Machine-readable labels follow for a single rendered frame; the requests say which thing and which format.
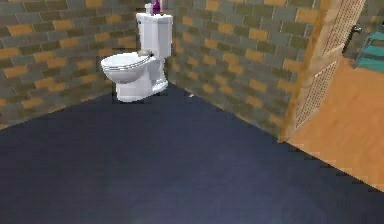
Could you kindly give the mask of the wooden lattice room door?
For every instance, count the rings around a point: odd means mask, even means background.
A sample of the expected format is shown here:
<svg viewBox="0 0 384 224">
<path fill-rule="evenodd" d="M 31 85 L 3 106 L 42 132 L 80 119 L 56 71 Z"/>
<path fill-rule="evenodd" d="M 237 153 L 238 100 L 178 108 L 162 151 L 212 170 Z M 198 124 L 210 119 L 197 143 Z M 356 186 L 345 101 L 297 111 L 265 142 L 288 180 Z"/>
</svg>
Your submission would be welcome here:
<svg viewBox="0 0 384 224">
<path fill-rule="evenodd" d="M 279 142 L 287 142 L 319 110 L 342 58 L 352 27 L 357 24 L 366 0 L 319 0 L 312 14 L 301 20 L 314 21 L 304 61 L 280 129 Z"/>
</svg>

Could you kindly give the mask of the white toilet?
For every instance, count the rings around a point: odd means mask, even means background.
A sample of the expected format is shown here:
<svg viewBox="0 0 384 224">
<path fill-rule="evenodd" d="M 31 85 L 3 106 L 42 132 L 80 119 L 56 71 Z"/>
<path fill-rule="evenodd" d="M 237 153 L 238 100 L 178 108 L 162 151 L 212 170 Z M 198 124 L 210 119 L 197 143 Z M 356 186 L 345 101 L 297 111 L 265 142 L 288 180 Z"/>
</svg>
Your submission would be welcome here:
<svg viewBox="0 0 384 224">
<path fill-rule="evenodd" d="M 139 101 L 165 90 L 164 64 L 172 55 L 173 16 L 137 13 L 140 48 L 101 60 L 103 73 L 114 84 L 122 102 Z"/>
</svg>

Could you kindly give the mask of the teal shelf unit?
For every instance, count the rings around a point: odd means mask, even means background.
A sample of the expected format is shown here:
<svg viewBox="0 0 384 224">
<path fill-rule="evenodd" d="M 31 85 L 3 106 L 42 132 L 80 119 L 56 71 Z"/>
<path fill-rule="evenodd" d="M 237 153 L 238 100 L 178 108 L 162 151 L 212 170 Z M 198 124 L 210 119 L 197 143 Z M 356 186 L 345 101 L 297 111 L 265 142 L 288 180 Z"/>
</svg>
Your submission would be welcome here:
<svg viewBox="0 0 384 224">
<path fill-rule="evenodd" d="M 355 68 L 362 67 L 384 72 L 384 46 L 375 46 L 375 41 L 384 41 L 384 33 L 374 32 L 366 37 L 356 57 Z"/>
</svg>

